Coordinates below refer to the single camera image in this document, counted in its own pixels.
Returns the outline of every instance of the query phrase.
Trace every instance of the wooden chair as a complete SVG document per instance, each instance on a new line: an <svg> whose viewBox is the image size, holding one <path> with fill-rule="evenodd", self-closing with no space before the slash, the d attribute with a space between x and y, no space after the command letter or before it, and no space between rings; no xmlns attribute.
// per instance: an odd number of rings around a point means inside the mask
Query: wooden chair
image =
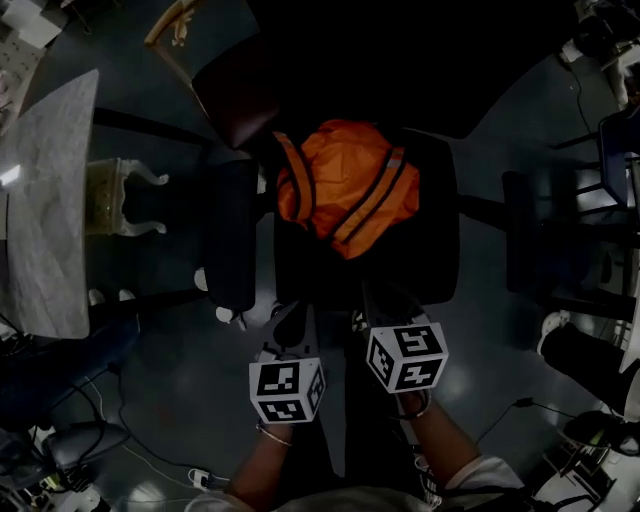
<svg viewBox="0 0 640 512"><path fill-rule="evenodd" d="M241 41L209 62L192 78L162 46L160 37L174 30L173 45L184 46L187 24L202 0L178 0L153 26L144 44L155 50L195 94L220 138L237 149L278 115L272 61L261 34Z"/></svg>

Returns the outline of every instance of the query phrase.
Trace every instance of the marble table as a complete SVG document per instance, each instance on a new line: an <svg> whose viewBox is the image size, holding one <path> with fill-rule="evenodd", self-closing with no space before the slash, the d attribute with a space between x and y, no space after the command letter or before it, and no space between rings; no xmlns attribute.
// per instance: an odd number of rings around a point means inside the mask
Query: marble table
<svg viewBox="0 0 640 512"><path fill-rule="evenodd" d="M85 338L90 333L85 275L84 197L92 124L181 142L211 141L180 128L95 108L99 74L90 71L25 112L0 139L7 185L6 251L0 250L0 313L25 333ZM135 314L205 297L186 290L128 301ZM97 308L101 315L118 311Z"/></svg>

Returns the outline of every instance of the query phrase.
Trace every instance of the chair backrest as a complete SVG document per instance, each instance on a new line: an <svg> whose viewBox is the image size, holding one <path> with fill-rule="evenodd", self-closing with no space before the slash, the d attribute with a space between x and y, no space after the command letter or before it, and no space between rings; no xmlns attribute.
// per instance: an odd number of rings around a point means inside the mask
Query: chair backrest
<svg viewBox="0 0 640 512"><path fill-rule="evenodd" d="M162 46L160 36L162 36L165 30L173 27L174 46L183 46L187 37L187 23L191 19L195 8L201 2L202 0L177 0L160 16L144 39L145 46L155 50L189 89L192 89L191 76L185 68L170 55L169 51Z"/></svg>

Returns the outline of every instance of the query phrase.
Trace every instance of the table leg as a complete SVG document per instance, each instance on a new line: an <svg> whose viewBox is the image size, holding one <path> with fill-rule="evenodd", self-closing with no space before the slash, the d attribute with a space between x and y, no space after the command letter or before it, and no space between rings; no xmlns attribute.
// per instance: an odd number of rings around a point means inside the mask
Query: table leg
<svg viewBox="0 0 640 512"><path fill-rule="evenodd" d="M594 140L597 137L598 132L590 133L588 135L584 135L583 137L578 137L577 139L571 139L566 142L561 142L560 144L555 144L551 146L551 149L570 148L571 146L577 146L578 144L582 144L583 142L587 142L588 140Z"/></svg>
<svg viewBox="0 0 640 512"><path fill-rule="evenodd" d="M601 316L612 320L633 321L633 313L636 307L634 297L620 295L619 299L611 304L601 302L587 302L577 299L563 299L560 297L545 297L538 301L538 304L552 311L572 311L574 313L584 313L586 315Z"/></svg>
<svg viewBox="0 0 640 512"><path fill-rule="evenodd" d="M582 212L578 212L578 217L585 217L587 215L593 215L595 213L605 213L605 212L626 212L629 211L629 208L622 206L621 204L610 204L609 206L601 206L600 208L593 208L591 210L584 210Z"/></svg>
<svg viewBox="0 0 640 512"><path fill-rule="evenodd" d="M208 292L192 289L158 293L120 302L96 304L89 308L91 330L94 331L113 320L126 319L143 313L152 313L159 309L187 304L206 297L209 297Z"/></svg>
<svg viewBox="0 0 640 512"><path fill-rule="evenodd" d="M116 112L108 108L96 107L93 111L93 123L111 128L120 128L132 132L146 133L164 139L177 140L186 144L199 146L211 146L213 141L182 128L177 128L157 121L151 121L143 117Z"/></svg>
<svg viewBox="0 0 640 512"><path fill-rule="evenodd" d="M640 249L640 235L625 224L570 224L545 220L544 232L562 238L609 242L622 247Z"/></svg>

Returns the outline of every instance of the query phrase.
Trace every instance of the concrete floor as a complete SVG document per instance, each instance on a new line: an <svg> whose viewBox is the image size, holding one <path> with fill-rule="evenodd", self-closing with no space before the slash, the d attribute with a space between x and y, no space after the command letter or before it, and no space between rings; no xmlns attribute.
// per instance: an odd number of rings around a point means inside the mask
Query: concrete floor
<svg viewBox="0 0 640 512"><path fill-rule="evenodd" d="M169 2L125 2L107 9L90 23L87 36L71 24L58 37L37 71L29 101L34 102L66 81L93 68L101 73L98 105L174 124L215 136L189 91L168 67L144 48L148 29ZM190 26L187 48L190 69L255 33L257 26L242 0L204 4ZM584 87L582 105L592 128L615 110L604 77L589 62L579 62ZM501 200L505 171L529 173L541 198L556 182L575 182L576 160L597 157L594 144L556 153L551 143L585 133L576 105L577 84L554 57L531 69L491 109L473 134L451 140L460 193ZM137 239L96 237L88 240L90 286L115 298L118 288L139 294L190 287L198 266L199 244L190 208L190 176L198 148L143 135L96 127L90 158L138 158L158 174L168 173L166 190L152 191L144 213L167 223L167 235ZM210 163L238 155L217 147ZM137 208L135 215L144 208ZM514 400L536 401L579 413L596 400L571 380L547 367L532 351L545 312L505 288L505 239L501 232L461 218L460 274L455 297L431 306L428 313L442 323L451 356L435 392L453 418L477 438ZM143 334L124 369L125 416L137 436L162 455L210 467L230 476L251 449L256 413L248 399L247 364L260 346L252 334L268 318L275 298L272 218L258 225L257 302L248 315L248 333L216 321L208 301L181 306L141 319ZM321 318L324 329L333 318ZM343 375L340 348L323 343L329 388L321 415L335 469L344 470ZM103 375L96 385L104 396L108 419L120 405L116 378ZM73 397L57 411L60 421L87 420L90 409ZM540 459L542 450L559 441L554 413L532 408L512 410L481 444L483 451L504 457L522 475ZM144 454L135 443L132 449ZM188 483L186 470L152 460L159 469ZM194 496L154 473L122 449L101 462L98 486L118 510L181 510Z"/></svg>

